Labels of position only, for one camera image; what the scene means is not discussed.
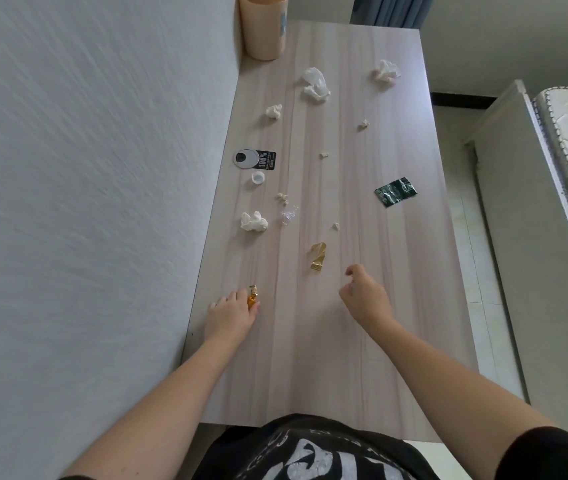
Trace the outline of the beige plastic bin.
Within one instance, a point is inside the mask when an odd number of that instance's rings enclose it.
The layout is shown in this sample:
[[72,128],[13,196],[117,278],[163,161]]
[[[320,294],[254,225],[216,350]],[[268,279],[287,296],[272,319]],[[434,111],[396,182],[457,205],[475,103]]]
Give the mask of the beige plastic bin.
[[247,54],[258,61],[280,57],[286,44],[288,0],[239,0]]

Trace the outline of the dark green foil wrapper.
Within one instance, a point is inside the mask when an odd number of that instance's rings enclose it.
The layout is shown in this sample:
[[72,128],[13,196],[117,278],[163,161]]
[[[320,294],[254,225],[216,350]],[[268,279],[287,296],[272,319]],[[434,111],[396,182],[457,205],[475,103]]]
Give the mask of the dark green foil wrapper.
[[414,185],[406,177],[385,184],[374,193],[386,209],[417,195]]

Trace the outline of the person's left forearm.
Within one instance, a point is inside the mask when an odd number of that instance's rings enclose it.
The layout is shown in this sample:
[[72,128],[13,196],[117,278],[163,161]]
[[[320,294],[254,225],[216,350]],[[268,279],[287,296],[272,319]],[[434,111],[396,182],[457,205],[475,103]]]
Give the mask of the person's left forearm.
[[242,336],[212,333],[76,459],[60,480],[174,480]]

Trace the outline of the person's left hand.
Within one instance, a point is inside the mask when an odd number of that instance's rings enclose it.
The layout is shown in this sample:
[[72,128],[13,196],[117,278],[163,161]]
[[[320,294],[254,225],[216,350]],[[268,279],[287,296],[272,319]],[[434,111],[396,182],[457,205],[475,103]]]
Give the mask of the person's left hand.
[[257,314],[221,315],[208,312],[205,319],[205,342],[239,346],[253,327]]

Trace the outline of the crumpled tissue with pink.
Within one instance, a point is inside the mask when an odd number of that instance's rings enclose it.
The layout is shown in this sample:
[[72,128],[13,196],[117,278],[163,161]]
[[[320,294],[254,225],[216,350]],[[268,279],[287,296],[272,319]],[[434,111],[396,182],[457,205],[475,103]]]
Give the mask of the crumpled tissue with pink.
[[378,62],[378,66],[374,74],[376,82],[386,86],[394,86],[400,77],[401,71],[396,64],[385,59],[381,59]]

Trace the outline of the person's right forearm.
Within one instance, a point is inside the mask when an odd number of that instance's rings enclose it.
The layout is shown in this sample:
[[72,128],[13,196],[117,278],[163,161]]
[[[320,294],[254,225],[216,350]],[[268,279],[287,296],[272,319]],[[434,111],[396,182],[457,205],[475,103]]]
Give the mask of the person's right forearm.
[[525,432],[555,427],[521,398],[416,337],[391,315],[359,323],[473,480],[494,480],[507,449]]

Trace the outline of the black and white tag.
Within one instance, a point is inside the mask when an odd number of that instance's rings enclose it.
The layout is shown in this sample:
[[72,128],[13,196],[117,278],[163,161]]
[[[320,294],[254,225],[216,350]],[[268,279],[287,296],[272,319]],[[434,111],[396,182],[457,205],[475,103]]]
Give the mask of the black and white tag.
[[266,150],[241,149],[233,155],[233,163],[240,169],[273,171],[277,153]]

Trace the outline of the white bed frame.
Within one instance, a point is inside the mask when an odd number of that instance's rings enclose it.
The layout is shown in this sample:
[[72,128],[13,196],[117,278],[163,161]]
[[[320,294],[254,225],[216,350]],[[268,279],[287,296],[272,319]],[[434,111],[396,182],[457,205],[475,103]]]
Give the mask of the white bed frame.
[[568,196],[523,82],[467,145],[531,405],[568,430]]

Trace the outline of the black printed t-shirt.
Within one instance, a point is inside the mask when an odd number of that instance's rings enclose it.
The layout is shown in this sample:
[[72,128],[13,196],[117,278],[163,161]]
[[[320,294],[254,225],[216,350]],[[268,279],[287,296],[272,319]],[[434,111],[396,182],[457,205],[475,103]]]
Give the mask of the black printed t-shirt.
[[192,480],[440,480],[415,447],[336,420],[291,414],[259,428],[232,426]]

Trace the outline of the blue curtain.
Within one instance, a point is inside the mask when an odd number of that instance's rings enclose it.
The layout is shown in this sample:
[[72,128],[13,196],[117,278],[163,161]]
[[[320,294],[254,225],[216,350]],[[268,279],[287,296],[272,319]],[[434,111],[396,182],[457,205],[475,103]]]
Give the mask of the blue curtain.
[[433,1],[354,0],[350,23],[419,30]]

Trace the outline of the person's right hand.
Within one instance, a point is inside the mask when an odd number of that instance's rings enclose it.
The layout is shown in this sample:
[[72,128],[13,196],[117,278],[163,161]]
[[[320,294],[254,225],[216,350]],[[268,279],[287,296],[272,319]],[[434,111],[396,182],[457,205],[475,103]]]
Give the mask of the person's right hand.
[[362,328],[373,336],[394,322],[394,314],[384,287],[371,275],[369,276],[370,289],[365,300],[342,302]]

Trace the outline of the large crumpled white tissue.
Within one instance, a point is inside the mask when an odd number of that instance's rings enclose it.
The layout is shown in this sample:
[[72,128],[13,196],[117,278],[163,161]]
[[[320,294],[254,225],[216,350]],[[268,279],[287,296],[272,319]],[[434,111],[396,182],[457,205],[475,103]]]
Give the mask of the large crumpled white tissue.
[[310,67],[305,70],[302,78],[306,83],[303,89],[305,96],[316,102],[326,102],[330,97],[330,90],[327,87],[323,73],[316,67]]

